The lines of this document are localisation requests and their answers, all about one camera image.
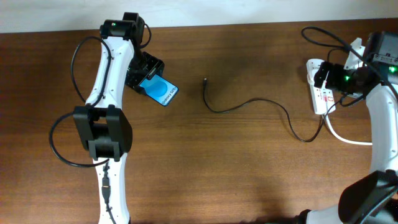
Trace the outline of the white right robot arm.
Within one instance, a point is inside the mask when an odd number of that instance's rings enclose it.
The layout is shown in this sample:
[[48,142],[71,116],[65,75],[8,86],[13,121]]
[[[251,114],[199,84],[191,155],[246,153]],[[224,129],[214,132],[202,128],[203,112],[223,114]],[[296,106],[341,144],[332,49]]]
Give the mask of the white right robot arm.
[[337,46],[349,54],[344,65],[319,59],[307,62],[316,114],[324,118],[335,109],[331,93],[338,91],[364,100],[371,118],[372,159],[369,175],[345,188],[337,205],[304,210],[295,223],[397,223],[397,34],[373,32],[365,46],[361,39]]

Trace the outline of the blue Galaxy smartphone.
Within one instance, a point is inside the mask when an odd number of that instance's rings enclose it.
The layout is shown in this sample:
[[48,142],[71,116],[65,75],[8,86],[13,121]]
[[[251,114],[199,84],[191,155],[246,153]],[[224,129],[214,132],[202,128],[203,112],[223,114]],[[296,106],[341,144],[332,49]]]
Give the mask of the blue Galaxy smartphone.
[[159,75],[154,75],[150,80],[145,79],[139,87],[145,94],[162,106],[168,106],[178,93],[178,87]]

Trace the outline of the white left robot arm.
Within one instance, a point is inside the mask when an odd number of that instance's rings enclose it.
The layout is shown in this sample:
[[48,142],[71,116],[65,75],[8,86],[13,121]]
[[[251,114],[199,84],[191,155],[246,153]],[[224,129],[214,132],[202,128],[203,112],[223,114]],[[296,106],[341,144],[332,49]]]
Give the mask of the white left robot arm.
[[145,25],[134,12],[101,25],[102,54],[95,85],[85,105],[73,111],[81,143],[98,178],[100,223],[131,221],[125,167],[132,147],[132,127],[122,110],[124,88],[128,86],[163,106],[178,91],[162,78],[163,61],[142,51]]

